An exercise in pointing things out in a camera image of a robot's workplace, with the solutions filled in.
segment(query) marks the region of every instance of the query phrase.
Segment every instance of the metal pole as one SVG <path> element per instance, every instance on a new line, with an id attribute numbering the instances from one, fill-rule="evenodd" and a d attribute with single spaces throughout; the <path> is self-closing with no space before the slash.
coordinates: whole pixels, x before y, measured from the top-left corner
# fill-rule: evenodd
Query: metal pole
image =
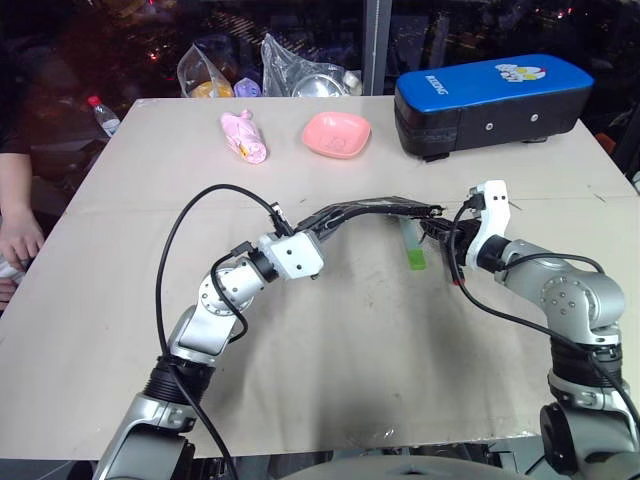
<path id="1" fill-rule="evenodd" d="M 382 95 L 393 0 L 365 1 L 363 95 Z"/>

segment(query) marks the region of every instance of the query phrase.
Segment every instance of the black cable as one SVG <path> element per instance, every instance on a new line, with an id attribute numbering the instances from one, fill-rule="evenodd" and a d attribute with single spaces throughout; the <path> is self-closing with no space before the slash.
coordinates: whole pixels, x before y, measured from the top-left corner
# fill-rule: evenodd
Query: black cable
<path id="1" fill-rule="evenodd" d="M 198 193 L 195 197 L 193 197 L 191 199 L 191 201 L 189 201 L 189 203 L 187 203 L 187 205 L 185 205 L 185 207 L 182 209 L 182 211 L 178 215 L 178 218 L 176 218 L 176 221 L 174 222 L 173 227 L 171 227 L 171 231 L 169 232 L 167 240 L 166 240 L 166 242 L 164 244 L 164 248 L 162 250 L 162 255 L 160 257 L 160 262 L 158 264 L 158 274 L 156 276 L 156 286 L 155 286 L 156 328 L 157 328 L 157 331 L 158 331 L 158 341 L 160 342 L 160 350 L 162 351 L 162 356 L 165 357 L 165 358 L 171 358 L 171 352 L 169 351 L 169 347 L 167 345 L 167 337 L 166 337 L 166 334 L 165 334 L 165 331 L 164 331 L 164 321 L 163 321 L 163 317 L 162 317 L 162 278 L 164 276 L 164 269 L 165 269 L 165 266 L 167 264 L 167 258 L 169 256 L 169 250 L 171 249 L 171 244 L 173 243 L 173 239 L 176 236 L 176 232 L 178 231 L 178 227 L 180 227 L 180 224 L 184 220 L 184 217 L 187 215 L 187 213 L 189 213 L 189 210 L 191 210 L 191 208 L 196 203 L 198 203 L 198 201 L 200 201 L 200 199 L 202 199 L 202 197 L 204 197 L 205 195 L 208 195 L 211 192 L 215 192 L 216 190 L 231 190 L 231 191 L 241 193 L 241 194 L 251 198 L 252 200 L 257 202 L 260 206 L 262 206 L 269 213 L 269 215 L 271 216 L 271 219 L 273 220 L 273 222 L 274 222 L 274 224 L 276 226 L 276 229 L 280 228 L 280 229 L 284 230 L 284 233 L 286 233 L 286 234 L 293 233 L 292 230 L 291 230 L 291 227 L 288 224 L 286 224 L 285 222 L 282 222 L 280 220 L 280 217 L 278 216 L 277 212 L 273 209 L 273 207 L 271 205 L 269 205 L 266 201 L 264 201 L 261 197 L 259 197 L 255 193 L 250 192 L 249 190 L 246 190 L 246 189 L 244 189 L 242 187 L 238 187 L 236 185 L 228 185 L 228 184 L 212 185 L 212 186 L 210 186 L 208 188 L 205 188 L 200 193 Z M 226 255 L 225 257 L 223 257 L 222 261 L 226 261 L 229 258 L 231 258 L 231 255 Z M 217 280 L 217 278 L 214 277 L 214 279 L 213 279 L 214 287 L 217 284 L 216 280 Z M 242 332 L 242 335 L 244 335 L 244 333 L 246 333 L 246 320 L 243 322 L 243 327 L 245 328 L 245 330 Z M 238 480 L 239 479 L 238 472 L 236 470 L 236 466 L 233 463 L 233 458 L 231 457 L 231 454 L 229 453 L 229 449 L 227 448 L 227 446 L 225 445 L 224 441 L 222 440 L 222 437 L 220 436 L 220 434 L 216 430 L 215 426 L 213 425 L 213 422 L 211 422 L 211 420 L 207 416 L 206 412 L 202 409 L 202 407 L 200 407 L 198 402 L 193 398 L 193 396 L 187 390 L 187 388 L 185 388 L 184 383 L 182 382 L 182 379 L 180 378 L 181 375 L 180 375 L 180 372 L 178 371 L 177 367 L 175 365 L 169 365 L 169 371 L 171 372 L 171 375 L 172 375 L 176 385 L 180 389 L 180 392 L 182 393 L 184 398 L 187 400 L 187 402 L 189 402 L 189 405 L 191 405 L 193 410 L 196 412 L 196 415 L 198 416 L 200 421 L 204 424 L 204 426 L 208 430 L 209 434 L 211 435 L 211 438 L 213 438 L 213 441 L 216 443 L 218 449 L 220 450 L 220 453 L 222 454 L 222 457 L 223 457 L 225 463 L 229 467 L 229 471 L 231 473 L 232 479 L 233 480 Z"/>
<path id="2" fill-rule="evenodd" d="M 600 265 L 598 262 L 596 262 L 592 258 L 583 257 L 582 255 L 573 255 L 571 253 L 551 253 L 551 252 L 532 253 L 531 255 L 518 257 L 515 260 L 507 263 L 503 267 L 503 269 L 509 270 L 510 268 L 513 268 L 522 263 L 528 262 L 529 260 L 535 260 L 537 258 L 560 258 L 562 260 L 575 260 L 577 262 L 584 262 L 584 263 L 588 263 L 593 268 L 595 268 L 598 271 L 598 273 L 604 274 L 604 268 L 602 268 L 602 265 Z"/>
<path id="3" fill-rule="evenodd" d="M 499 310 L 495 310 L 485 304 L 483 304 L 482 302 L 480 302 L 479 300 L 477 300 L 473 295 L 471 295 L 471 292 L 469 292 L 469 290 L 467 290 L 467 287 L 465 287 L 464 285 L 464 280 L 462 279 L 462 277 L 460 276 L 460 273 L 458 272 L 458 265 L 456 263 L 456 258 L 455 258 L 455 246 L 454 246 L 454 240 L 455 240 L 455 235 L 453 232 L 455 232 L 457 230 L 458 227 L 458 223 L 460 222 L 460 217 L 462 217 L 462 214 L 471 207 L 471 202 L 469 200 L 467 200 L 466 202 L 464 202 L 462 204 L 462 207 L 460 207 L 460 209 L 458 210 L 458 212 L 456 213 L 455 217 L 453 218 L 453 222 L 451 224 L 451 234 L 449 235 L 449 239 L 448 239 L 448 245 L 447 245 L 447 254 L 449 257 L 449 268 L 451 270 L 451 275 L 453 276 L 453 279 L 456 281 L 456 283 L 458 284 L 458 287 L 460 288 L 460 290 L 462 290 L 462 293 L 464 294 L 465 297 L 467 297 L 467 299 L 473 303 L 476 307 L 478 307 L 480 310 L 483 310 L 487 313 L 490 313 L 491 315 L 494 315 L 496 317 L 499 318 L 503 318 L 505 320 L 508 320 L 510 322 L 513 323 L 517 323 L 518 325 L 523 325 L 525 327 L 529 327 L 533 330 L 536 330 L 540 333 L 544 333 L 545 335 L 548 335 L 549 337 L 553 338 L 554 340 L 557 340 L 558 342 L 566 345 L 567 347 L 584 353 L 587 355 L 588 359 L 589 359 L 589 363 L 593 366 L 593 368 L 600 373 L 603 377 L 605 377 L 613 386 L 613 388 L 618 392 L 618 394 L 620 394 L 620 397 L 622 397 L 622 400 L 624 401 L 625 405 L 627 406 L 627 408 L 629 409 L 629 413 L 631 414 L 631 417 L 633 418 L 633 422 L 636 425 L 636 429 L 638 429 L 638 431 L 640 431 L 640 415 L 638 414 L 638 410 L 636 409 L 635 405 L 633 404 L 633 401 L 631 400 L 631 397 L 627 394 L 627 392 L 624 391 L 624 388 L 622 388 L 622 385 L 615 379 L 613 378 L 613 376 L 607 372 L 605 370 L 605 368 L 602 366 L 602 364 L 600 363 L 600 361 L 596 358 L 596 352 L 589 352 L 587 350 L 585 350 L 584 348 L 582 348 L 580 345 L 578 345 L 577 343 L 575 343 L 574 341 L 570 340 L 569 338 L 565 337 L 564 335 L 561 335 L 557 332 L 554 332 L 553 330 L 543 327 L 542 325 L 538 325 L 537 323 L 531 322 L 529 320 L 525 320 L 524 318 L 520 318 L 520 317 L 516 317 L 515 315 L 510 315 L 508 313 L 505 312 L 501 312 Z"/>
<path id="4" fill-rule="evenodd" d="M 529 468 L 527 468 L 527 471 L 524 472 L 524 474 L 525 475 L 531 475 L 533 473 L 533 471 L 536 468 L 538 468 L 543 461 L 544 461 L 544 453 L 542 454 L 542 456 L 538 460 L 533 462 L 533 465 L 531 465 Z"/>
<path id="5" fill-rule="evenodd" d="M 233 343 L 237 340 L 240 340 L 242 337 L 246 335 L 247 331 L 249 330 L 249 324 L 247 323 L 247 319 L 244 318 L 244 315 L 240 313 L 240 310 L 238 310 L 236 306 L 229 300 L 227 295 L 222 290 L 222 287 L 220 286 L 220 282 L 218 280 L 218 275 L 217 275 L 218 268 L 220 267 L 220 265 L 222 265 L 224 262 L 229 260 L 231 257 L 233 257 L 233 255 L 231 254 L 225 255 L 224 257 L 216 260 L 216 262 L 213 264 L 213 267 L 211 267 L 211 283 L 213 283 L 213 288 L 216 289 L 216 293 L 218 294 L 218 297 L 220 297 L 220 299 L 224 302 L 227 308 L 231 310 L 231 312 L 236 316 L 236 318 L 240 320 L 240 323 L 242 323 L 242 330 L 240 331 L 240 333 L 234 335 L 233 338 L 229 340 L 229 343 Z"/>

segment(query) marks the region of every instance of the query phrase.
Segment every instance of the blue case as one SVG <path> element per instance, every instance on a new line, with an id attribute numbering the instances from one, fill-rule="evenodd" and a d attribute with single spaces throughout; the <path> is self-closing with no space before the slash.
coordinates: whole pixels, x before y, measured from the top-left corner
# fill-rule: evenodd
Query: blue case
<path id="1" fill-rule="evenodd" d="M 551 55 L 406 73 L 396 83 L 403 148 L 433 160 L 453 150 L 546 139 L 573 128 L 593 79 Z"/>

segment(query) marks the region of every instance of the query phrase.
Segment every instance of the plastic bag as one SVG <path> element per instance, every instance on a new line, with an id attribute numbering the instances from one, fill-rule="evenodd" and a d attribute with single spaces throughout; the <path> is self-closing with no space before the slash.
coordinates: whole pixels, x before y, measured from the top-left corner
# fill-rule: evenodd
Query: plastic bag
<path id="1" fill-rule="evenodd" d="M 265 97 L 339 97 L 361 95 L 353 72 L 332 63 L 316 63 L 290 52 L 269 34 L 261 48 Z"/>
<path id="2" fill-rule="evenodd" d="M 178 80 L 184 98 L 233 97 L 231 84 L 195 45 L 178 62 Z"/>

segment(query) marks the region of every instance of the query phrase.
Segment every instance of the person's hand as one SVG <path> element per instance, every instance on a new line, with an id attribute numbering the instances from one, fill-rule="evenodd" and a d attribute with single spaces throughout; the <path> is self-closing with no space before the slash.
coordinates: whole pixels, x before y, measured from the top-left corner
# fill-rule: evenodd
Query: person's hand
<path id="1" fill-rule="evenodd" d="M 7 213 L 0 226 L 0 254 L 13 268 L 24 272 L 23 260 L 34 258 L 42 245 L 44 236 L 30 209 Z"/>
<path id="2" fill-rule="evenodd" d="M 0 311 L 9 305 L 9 300 L 16 293 L 16 284 L 10 278 L 0 278 Z"/>

